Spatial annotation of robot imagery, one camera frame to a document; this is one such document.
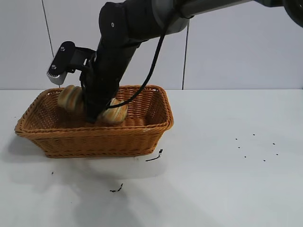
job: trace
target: basket rim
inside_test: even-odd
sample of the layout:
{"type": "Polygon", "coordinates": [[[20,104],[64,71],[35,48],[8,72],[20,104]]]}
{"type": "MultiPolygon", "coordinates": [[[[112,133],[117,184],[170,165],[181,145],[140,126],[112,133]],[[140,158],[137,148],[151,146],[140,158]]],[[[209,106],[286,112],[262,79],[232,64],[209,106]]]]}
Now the basket rim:
{"type": "MultiPolygon", "coordinates": [[[[139,89],[139,85],[131,85],[131,86],[120,86],[119,89],[139,89]]],[[[99,127],[79,127],[79,128],[54,128],[54,129],[25,129],[24,128],[24,122],[27,119],[27,116],[29,116],[37,107],[37,105],[39,105],[39,102],[41,101],[41,99],[47,95],[48,93],[52,93],[52,92],[59,92],[62,91],[64,88],[51,88],[51,89],[47,89],[43,92],[41,92],[37,98],[33,101],[33,103],[30,105],[30,107],[25,111],[25,113],[22,115],[22,117],[18,120],[18,123],[15,127],[15,132],[16,134],[22,136],[22,134],[31,134],[32,136],[34,134],[36,134],[38,137],[44,137],[43,135],[48,135],[48,137],[53,134],[53,133],[60,133],[62,134],[66,134],[66,136],[68,134],[74,134],[77,132],[94,132],[96,134],[99,134],[97,132],[101,132],[101,133],[106,133],[106,134],[111,134],[116,132],[117,130],[119,130],[121,133],[123,132],[132,132],[132,133],[137,133],[137,132],[142,132],[142,130],[147,130],[147,131],[151,131],[150,133],[152,133],[152,131],[157,131],[157,132],[164,132],[168,129],[170,129],[173,125],[173,116],[172,116],[172,112],[171,112],[171,108],[168,102],[168,98],[166,95],[166,92],[163,88],[156,86],[156,85],[147,85],[144,90],[150,90],[150,89],[156,89],[158,92],[161,93],[161,97],[163,99],[164,102],[164,107],[165,107],[165,111],[167,113],[167,120],[163,123],[160,124],[151,124],[151,125],[146,125],[146,126],[99,126],[99,127]]]]}

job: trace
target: black cable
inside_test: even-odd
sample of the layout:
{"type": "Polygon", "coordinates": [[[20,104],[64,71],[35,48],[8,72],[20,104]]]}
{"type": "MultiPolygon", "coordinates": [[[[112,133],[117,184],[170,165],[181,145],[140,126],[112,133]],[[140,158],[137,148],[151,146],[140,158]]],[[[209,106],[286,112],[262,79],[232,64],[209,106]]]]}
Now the black cable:
{"type": "Polygon", "coordinates": [[[167,19],[167,23],[166,23],[166,25],[165,25],[165,27],[163,29],[163,33],[160,36],[160,39],[158,41],[156,52],[155,52],[155,55],[154,55],[153,60],[152,60],[150,72],[148,73],[145,81],[143,82],[143,84],[141,85],[141,87],[139,88],[139,90],[137,90],[136,93],[130,99],[126,100],[125,102],[122,102],[122,103],[117,104],[117,105],[110,105],[108,107],[109,109],[118,108],[118,107],[121,107],[123,105],[126,105],[126,104],[130,103],[131,101],[133,101],[143,91],[143,89],[147,85],[148,81],[152,77],[152,74],[153,74],[153,71],[154,71],[154,69],[156,67],[156,63],[157,63],[157,60],[158,60],[158,56],[159,56],[159,53],[160,53],[160,50],[161,50],[161,47],[162,47],[165,35],[166,35],[168,27],[170,26],[170,24],[171,24],[171,22],[172,22],[172,20],[173,20],[173,18],[174,18],[175,15],[176,15],[176,11],[173,11],[173,12],[170,13],[170,15],[169,15],[169,17],[167,19]]]}

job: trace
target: wire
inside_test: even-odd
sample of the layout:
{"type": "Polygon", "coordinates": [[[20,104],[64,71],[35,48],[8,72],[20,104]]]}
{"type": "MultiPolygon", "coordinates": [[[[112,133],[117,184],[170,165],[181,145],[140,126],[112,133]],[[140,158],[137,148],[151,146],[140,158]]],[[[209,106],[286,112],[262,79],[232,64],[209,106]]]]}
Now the wire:
{"type": "Polygon", "coordinates": [[[143,82],[143,84],[141,85],[141,87],[139,88],[139,90],[136,91],[136,93],[128,100],[126,100],[125,102],[122,102],[120,104],[117,104],[117,105],[110,105],[108,108],[109,109],[113,109],[113,108],[118,108],[118,107],[121,107],[123,105],[126,105],[128,103],[130,103],[131,101],[133,101],[142,91],[143,89],[145,88],[145,86],[147,85],[147,83],[149,82],[149,80],[151,79],[152,77],[152,74],[153,74],[153,71],[156,67],[156,63],[157,63],[157,60],[158,60],[158,56],[159,56],[159,53],[160,53],[160,50],[161,50],[161,47],[162,47],[162,44],[163,44],[163,41],[164,41],[164,38],[165,38],[165,35],[167,33],[167,30],[168,30],[168,27],[170,26],[174,16],[177,14],[176,11],[172,11],[167,19],[167,23],[163,29],[163,33],[162,35],[160,36],[160,39],[158,41],[158,45],[157,45],[157,48],[156,48],[156,52],[155,52],[155,55],[153,57],[153,60],[152,60],[152,63],[151,63],[151,69],[145,79],[145,81],[143,82]]]}
{"type": "Polygon", "coordinates": [[[189,23],[187,25],[187,31],[186,31],[185,53],[184,53],[184,63],[183,63],[182,90],[184,90],[184,82],[185,82],[185,70],[186,70],[186,60],[187,60],[187,46],[188,46],[188,35],[189,35],[189,23]]]}

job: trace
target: bread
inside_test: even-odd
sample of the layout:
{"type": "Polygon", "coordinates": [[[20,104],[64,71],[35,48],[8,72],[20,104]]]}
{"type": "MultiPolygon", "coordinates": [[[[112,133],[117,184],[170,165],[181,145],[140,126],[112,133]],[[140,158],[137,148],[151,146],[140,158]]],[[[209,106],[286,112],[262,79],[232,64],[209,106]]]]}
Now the bread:
{"type": "MultiPolygon", "coordinates": [[[[122,103],[115,98],[112,99],[111,105],[122,103]]],[[[69,113],[83,114],[84,103],[82,99],[82,89],[78,86],[69,85],[58,96],[58,106],[65,109],[69,113]]],[[[107,109],[98,117],[99,121],[106,122],[110,125],[120,124],[124,121],[127,115],[127,105],[107,109]]]]}

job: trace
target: woven basket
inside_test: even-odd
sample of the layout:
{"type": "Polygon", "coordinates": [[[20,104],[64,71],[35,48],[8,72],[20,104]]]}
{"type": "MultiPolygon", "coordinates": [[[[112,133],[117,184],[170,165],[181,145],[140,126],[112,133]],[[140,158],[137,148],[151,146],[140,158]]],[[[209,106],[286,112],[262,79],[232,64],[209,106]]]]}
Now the woven basket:
{"type": "MultiPolygon", "coordinates": [[[[117,99],[129,99],[140,86],[120,87],[117,99]]],[[[15,132],[45,151],[47,157],[139,156],[154,151],[164,131],[173,125],[165,91],[147,86],[128,104],[118,126],[91,124],[85,116],[67,113],[57,105],[62,88],[42,92],[18,121],[15,132]]]]}

